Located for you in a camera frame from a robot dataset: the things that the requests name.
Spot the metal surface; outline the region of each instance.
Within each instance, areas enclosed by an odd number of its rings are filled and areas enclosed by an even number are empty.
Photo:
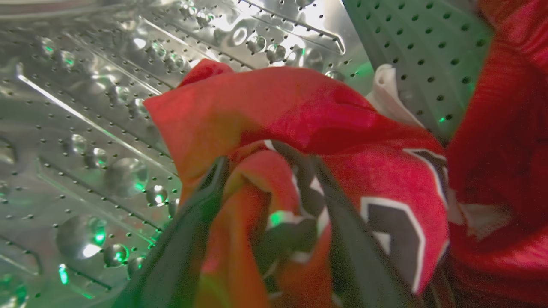
[[[142,102],[201,59],[372,84],[338,1],[33,2],[0,1],[0,307],[108,307],[139,269],[181,188]]]
[[[493,34],[469,0],[343,0],[376,69],[396,68],[399,98],[448,144],[475,90]]]

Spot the laundry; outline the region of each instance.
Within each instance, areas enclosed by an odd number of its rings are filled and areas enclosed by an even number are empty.
[[[447,151],[461,211],[449,217],[453,270],[468,292],[465,306],[545,307],[548,3],[477,5],[495,36]]]
[[[317,183],[299,177],[302,168],[288,163],[283,145],[319,155],[412,291],[428,284],[447,247],[448,186],[443,149],[422,128],[378,114],[359,93],[311,70],[234,73],[209,60],[145,106],[179,173],[180,204],[217,157],[230,160],[195,307],[340,305],[329,220],[303,208]],[[314,238],[306,247],[270,247],[283,253],[267,256],[276,262],[264,272],[254,255],[260,239],[280,221],[310,215],[319,222]]]

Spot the red fabric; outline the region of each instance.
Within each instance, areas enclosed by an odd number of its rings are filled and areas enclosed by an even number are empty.
[[[447,151],[462,203],[516,216],[481,242],[451,225],[455,274],[479,292],[548,306],[548,2],[479,0],[496,28],[466,116]]]
[[[180,87],[145,102],[182,182],[181,204],[214,158],[229,155],[231,176],[213,222],[197,307],[330,307],[329,228],[310,261],[285,262],[269,301],[251,246],[266,214],[295,211],[291,168],[261,140],[321,155],[351,202],[389,198],[409,205],[426,237],[419,291],[447,240],[443,202],[429,166],[403,149],[443,150],[420,128],[376,113],[348,86],[311,70],[277,67],[234,73],[203,60]]]

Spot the white cloth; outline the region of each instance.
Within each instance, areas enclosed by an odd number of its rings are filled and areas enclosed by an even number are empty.
[[[377,68],[371,93],[366,99],[381,115],[397,122],[424,128],[399,100],[396,69],[392,65],[383,64]]]

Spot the fabric fold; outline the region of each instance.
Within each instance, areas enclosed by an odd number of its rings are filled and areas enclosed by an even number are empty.
[[[375,222],[413,291],[428,283],[448,238],[445,159],[428,132],[378,114],[343,83],[291,67],[234,73],[202,60],[145,106],[174,160],[182,201],[216,157],[231,162],[197,307],[337,306],[329,219],[302,161],[309,154]]]

